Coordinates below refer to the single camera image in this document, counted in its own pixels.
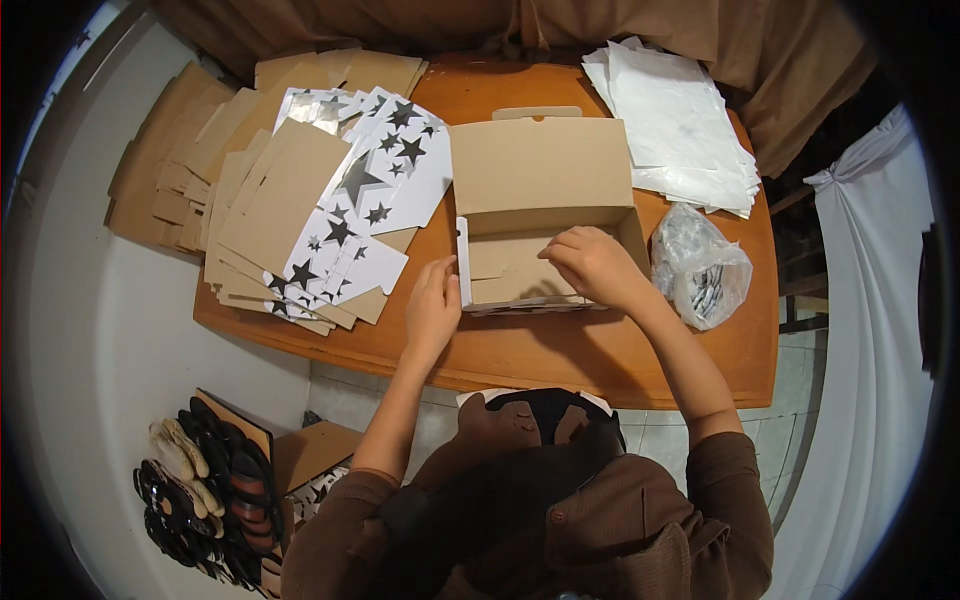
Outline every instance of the tiled floor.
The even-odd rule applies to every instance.
[[[827,362],[827,333],[780,336],[777,380],[768,408],[741,410],[740,418],[756,445],[760,487],[767,498],[775,531],[800,480],[813,438]],[[307,408],[324,419],[363,431],[389,380],[313,362]],[[456,392],[427,387],[423,391],[417,434],[407,478],[457,430]],[[620,411],[627,451],[661,463],[686,492],[686,425],[678,411]]]

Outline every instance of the forearm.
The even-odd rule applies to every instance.
[[[690,445],[721,431],[743,431],[723,374],[673,309],[660,297],[628,314],[650,341],[677,407],[690,432]]]
[[[377,470],[403,481],[417,427],[423,382],[436,359],[409,347],[400,355],[396,373],[373,414],[351,468]]]

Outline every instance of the clear plastic bag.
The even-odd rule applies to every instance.
[[[686,203],[676,203],[651,237],[652,279],[684,323],[705,330],[747,298],[754,273],[747,254]]]

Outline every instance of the person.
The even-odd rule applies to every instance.
[[[643,331],[686,422],[688,496],[626,454],[616,413],[564,390],[477,393],[407,486],[423,382],[461,316],[454,256],[426,265],[407,344],[349,473],[294,536],[281,596],[758,598],[773,529],[723,375],[631,257],[575,227],[538,255]]]

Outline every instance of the brown curtain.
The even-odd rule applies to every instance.
[[[251,82],[253,65],[360,40],[425,55],[484,47],[592,49],[639,35],[701,60],[776,177],[876,65],[829,0],[156,0],[184,35]]]

